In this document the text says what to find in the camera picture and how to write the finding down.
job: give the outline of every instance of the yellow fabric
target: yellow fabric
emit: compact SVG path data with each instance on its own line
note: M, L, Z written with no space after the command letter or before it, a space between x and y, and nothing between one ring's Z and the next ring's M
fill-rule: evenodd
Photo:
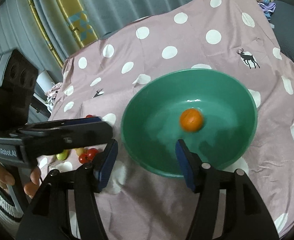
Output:
M79 0L56 0L80 48L98 39Z
M63 61L59 57L57 51L55 50L53 44L50 41L50 38L49 38L47 32L45 31L44 26L41 23L41 20L39 18L39 15L38 15L38 12L36 10L36 7L34 5L33 0L28 0L28 3L29 3L29 6L30 6L30 9L31 9L31 12L32 12L32 14L34 16L34 19L36 20L36 23L38 25L38 28L41 31L41 34L42 34L43 38L45 39L45 41L46 41L46 43L48 45L48 48L50 49L50 51L51 51L52 55L54 56L54 58L56 59L56 61L58 62L59 66L62 68L63 67Z

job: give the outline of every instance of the orange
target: orange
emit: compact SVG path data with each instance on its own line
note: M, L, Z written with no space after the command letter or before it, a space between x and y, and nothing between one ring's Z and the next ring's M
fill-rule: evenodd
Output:
M204 124L204 117L195 108L190 108L183 111L179 119L180 126L187 132L196 132Z

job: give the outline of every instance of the green bowl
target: green bowl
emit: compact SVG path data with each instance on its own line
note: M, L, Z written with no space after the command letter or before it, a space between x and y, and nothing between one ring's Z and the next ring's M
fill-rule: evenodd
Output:
M179 125L181 113L199 109L205 122L195 133ZM236 79L209 69L187 69L155 79L129 102L121 136L129 155L143 168L165 177L182 177L175 143L217 169L239 159L257 127L254 99Z

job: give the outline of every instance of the blue gripper pad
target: blue gripper pad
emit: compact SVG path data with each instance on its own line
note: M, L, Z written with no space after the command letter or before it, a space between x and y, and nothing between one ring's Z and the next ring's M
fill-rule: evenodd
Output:
M101 122L101 118L99 116L88 117L88 118L81 118L81 119L69 119L67 120L64 125L72 125L72 124L79 124L79 123L91 123L91 122Z
M198 174L199 167L182 139L176 142L175 152L187 187L195 191L194 176Z
M95 172L95 177L99 181L98 190L104 189L109 181L112 168L114 167L114 162L116 161L118 155L118 143L116 140L109 142L102 152L104 158L101 165L99 165L99 170Z

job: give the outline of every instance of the small fruit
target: small fruit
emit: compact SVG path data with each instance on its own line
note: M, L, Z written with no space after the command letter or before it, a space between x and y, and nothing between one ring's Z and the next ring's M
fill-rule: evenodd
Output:
M85 148L75 148L75 150L76 150L76 154L78 156L80 156L83 153L86 153L86 149Z
M92 161L98 152L99 151L96 148L89 149L87 151L87 158Z
M79 162L81 164L88 163L89 161L90 160L87 158L87 155L85 153L83 153L79 156Z
M68 153L68 150L63 150L63 152L58 153L56 157L59 161L64 161L68 157Z
M195 108L185 110L179 119L180 126L187 132L196 132L204 124L204 117Z

